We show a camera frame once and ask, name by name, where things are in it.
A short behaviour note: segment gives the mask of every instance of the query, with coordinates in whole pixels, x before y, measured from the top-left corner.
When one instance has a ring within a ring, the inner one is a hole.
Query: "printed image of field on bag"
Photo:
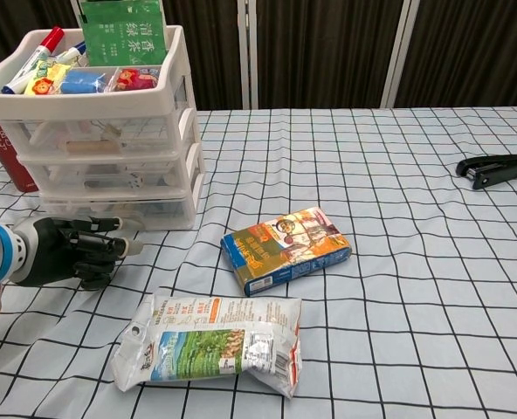
[[[218,376],[220,360],[234,360],[229,362],[232,369],[224,368],[224,374],[240,373],[244,336],[245,331],[238,329],[186,333],[176,363],[177,379]]]

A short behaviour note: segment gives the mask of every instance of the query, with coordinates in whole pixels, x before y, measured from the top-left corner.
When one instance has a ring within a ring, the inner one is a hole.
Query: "red bag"
[[[0,162],[6,169],[8,176],[21,192],[35,192],[37,185],[31,179],[30,173],[16,158],[16,150],[10,144],[8,137],[0,127]]]

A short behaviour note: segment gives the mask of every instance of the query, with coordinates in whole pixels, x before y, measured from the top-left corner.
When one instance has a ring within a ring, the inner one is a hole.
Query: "tablecloth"
[[[144,232],[103,292],[8,286],[0,417],[515,418],[517,180],[474,191],[460,160],[517,154],[517,107],[199,113],[195,228]],[[320,205],[354,248],[264,292],[303,299],[289,401],[251,377],[122,394],[108,361],[145,293],[242,296],[219,240]],[[39,211],[0,169],[0,223]]]

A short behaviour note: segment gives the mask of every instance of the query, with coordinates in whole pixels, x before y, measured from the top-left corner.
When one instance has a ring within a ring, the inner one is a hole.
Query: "chip bag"
[[[153,89],[157,86],[160,72],[153,68],[121,68],[114,76],[116,92]]]
[[[301,370],[300,299],[147,296],[111,360],[122,391],[144,381],[248,372],[291,398]]]
[[[25,88],[24,94],[34,96],[37,94],[52,94],[66,76],[69,65],[59,64],[54,61],[40,59],[35,68],[35,76]]]

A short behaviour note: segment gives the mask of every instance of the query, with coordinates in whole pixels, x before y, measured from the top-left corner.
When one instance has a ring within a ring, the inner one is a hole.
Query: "plastic drawer organizer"
[[[28,33],[0,64],[0,91],[49,31]],[[51,214],[121,216],[140,230],[188,229],[204,163],[181,26],[154,89],[53,96],[0,93],[0,125]],[[56,54],[82,40],[65,30]],[[117,67],[87,67],[110,79]]]

